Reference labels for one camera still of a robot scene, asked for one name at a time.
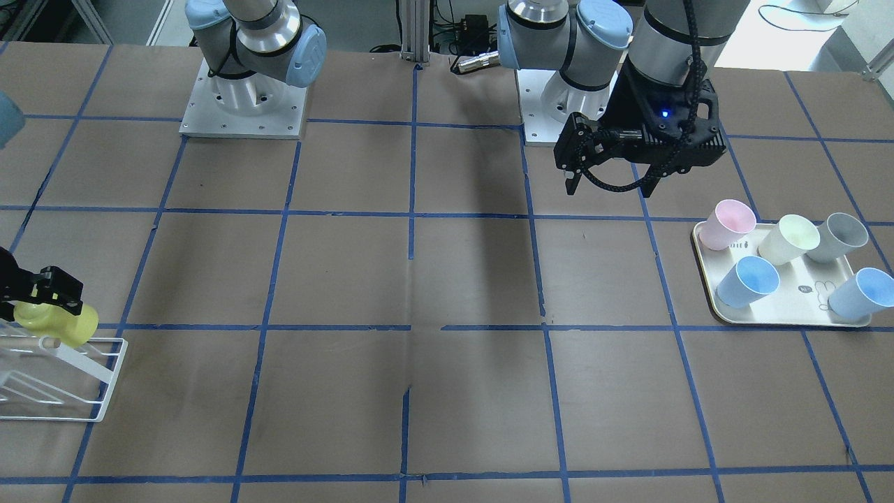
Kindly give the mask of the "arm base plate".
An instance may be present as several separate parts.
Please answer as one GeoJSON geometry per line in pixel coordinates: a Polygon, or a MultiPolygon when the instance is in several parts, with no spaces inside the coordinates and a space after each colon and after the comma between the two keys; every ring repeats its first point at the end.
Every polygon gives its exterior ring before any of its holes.
{"type": "Polygon", "coordinates": [[[617,80],[617,71],[607,88],[597,92],[571,88],[558,71],[523,69],[516,71],[516,77],[525,143],[552,147],[572,112],[581,112],[591,120],[603,117],[617,80]]]}
{"type": "Polygon", "coordinates": [[[202,61],[179,133],[207,139],[299,140],[307,89],[255,74],[241,80],[210,77],[202,61]]]}

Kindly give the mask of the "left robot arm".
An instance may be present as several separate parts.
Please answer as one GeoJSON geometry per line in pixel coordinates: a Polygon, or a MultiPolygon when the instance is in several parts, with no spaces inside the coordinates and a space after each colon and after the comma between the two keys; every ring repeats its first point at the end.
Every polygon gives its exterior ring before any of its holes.
{"type": "Polygon", "coordinates": [[[709,79],[746,1],[508,1],[496,22],[502,66],[549,71],[543,102],[568,195],[579,182],[652,196],[673,174],[727,152],[709,79]]]}

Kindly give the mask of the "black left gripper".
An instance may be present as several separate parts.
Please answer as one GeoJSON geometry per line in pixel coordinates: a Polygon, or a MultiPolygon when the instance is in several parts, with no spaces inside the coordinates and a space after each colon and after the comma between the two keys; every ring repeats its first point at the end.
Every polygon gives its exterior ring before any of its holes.
{"type": "Polygon", "coordinates": [[[555,144],[556,168],[565,174],[566,194],[576,193],[587,168],[585,153],[592,146],[594,163],[608,159],[653,163],[639,188],[644,198],[650,198],[659,182],[673,174],[673,163],[695,124],[702,85],[702,67],[693,69],[689,61],[683,66],[683,81],[667,84],[626,60],[607,111],[598,121],[600,134],[594,146],[594,122],[581,112],[569,114],[555,144]]]}

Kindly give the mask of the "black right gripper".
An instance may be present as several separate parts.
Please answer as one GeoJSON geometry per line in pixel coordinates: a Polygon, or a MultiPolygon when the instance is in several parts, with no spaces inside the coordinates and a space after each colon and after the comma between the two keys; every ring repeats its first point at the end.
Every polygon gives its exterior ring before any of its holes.
{"type": "Polygon", "coordinates": [[[14,322],[14,302],[61,307],[74,316],[81,315],[84,284],[57,266],[39,272],[23,270],[12,252],[1,247],[1,319],[14,322]]]}

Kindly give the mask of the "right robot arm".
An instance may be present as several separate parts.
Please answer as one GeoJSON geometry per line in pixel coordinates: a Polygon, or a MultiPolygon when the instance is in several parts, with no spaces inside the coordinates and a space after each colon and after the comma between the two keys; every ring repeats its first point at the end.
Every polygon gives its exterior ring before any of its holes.
{"type": "MultiPolygon", "coordinates": [[[[203,83],[219,109],[236,117],[271,118],[290,90],[319,76],[325,32],[303,20],[294,1],[189,1],[185,16],[207,64],[203,83]]],[[[17,307],[47,307],[82,319],[83,283],[57,266],[32,272],[2,251],[2,319],[17,307]]]]}

